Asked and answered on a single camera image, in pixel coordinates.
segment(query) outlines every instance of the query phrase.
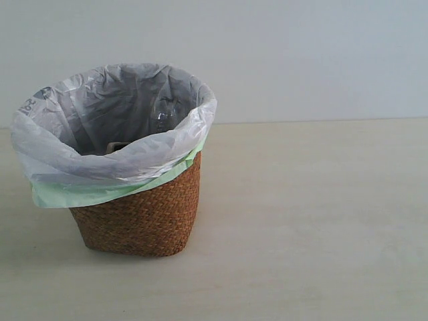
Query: white wall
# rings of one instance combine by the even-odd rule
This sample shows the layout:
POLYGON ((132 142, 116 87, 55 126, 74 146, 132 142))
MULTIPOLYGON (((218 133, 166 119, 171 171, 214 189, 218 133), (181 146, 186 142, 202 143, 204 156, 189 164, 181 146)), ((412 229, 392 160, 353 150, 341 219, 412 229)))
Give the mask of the white wall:
POLYGON ((424 0, 2 0, 0 126, 40 88, 118 62, 198 75, 218 122, 428 116, 427 30, 424 0))

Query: trash can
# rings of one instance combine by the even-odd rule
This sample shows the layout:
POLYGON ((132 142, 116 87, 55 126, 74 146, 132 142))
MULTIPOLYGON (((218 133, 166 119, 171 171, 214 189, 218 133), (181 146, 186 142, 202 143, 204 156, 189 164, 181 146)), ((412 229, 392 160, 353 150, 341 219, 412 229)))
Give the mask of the trash can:
POLYGON ((11 139, 35 204, 70 208, 87 247, 167 256, 192 230, 216 107, 178 68, 107 65, 37 92, 14 114, 11 139), (174 128, 152 133, 150 115, 168 102, 174 128), (112 142, 127 143, 107 152, 112 142))

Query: brown woven basket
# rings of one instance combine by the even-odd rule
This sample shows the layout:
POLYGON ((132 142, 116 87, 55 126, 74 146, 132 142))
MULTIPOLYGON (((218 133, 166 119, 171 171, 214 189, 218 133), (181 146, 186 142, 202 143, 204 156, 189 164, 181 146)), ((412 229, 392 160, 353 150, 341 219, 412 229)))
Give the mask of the brown woven basket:
POLYGON ((184 249, 199 202, 201 153, 176 179, 154 189, 70 211, 90 249, 168 256, 184 249))

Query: white plastic bag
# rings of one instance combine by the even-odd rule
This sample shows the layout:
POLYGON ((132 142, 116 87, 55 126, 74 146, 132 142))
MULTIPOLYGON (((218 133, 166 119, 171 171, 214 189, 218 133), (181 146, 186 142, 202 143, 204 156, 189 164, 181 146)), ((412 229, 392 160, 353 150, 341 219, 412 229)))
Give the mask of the white plastic bag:
POLYGON ((13 147, 32 183, 112 187, 149 182, 205 139, 214 93, 171 66, 120 64, 77 74, 44 88, 14 114, 13 147), (148 135, 153 100, 178 98, 184 120, 148 135), (132 142, 103 154, 109 142, 132 142))

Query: table surface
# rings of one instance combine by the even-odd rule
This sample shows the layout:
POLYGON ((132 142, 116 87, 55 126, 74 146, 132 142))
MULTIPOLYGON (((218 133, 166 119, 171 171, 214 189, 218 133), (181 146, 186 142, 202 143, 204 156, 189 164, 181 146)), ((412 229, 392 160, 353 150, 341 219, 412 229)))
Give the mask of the table surface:
POLYGON ((186 249, 87 249, 0 132, 0 319, 426 320, 428 119, 214 126, 186 249))

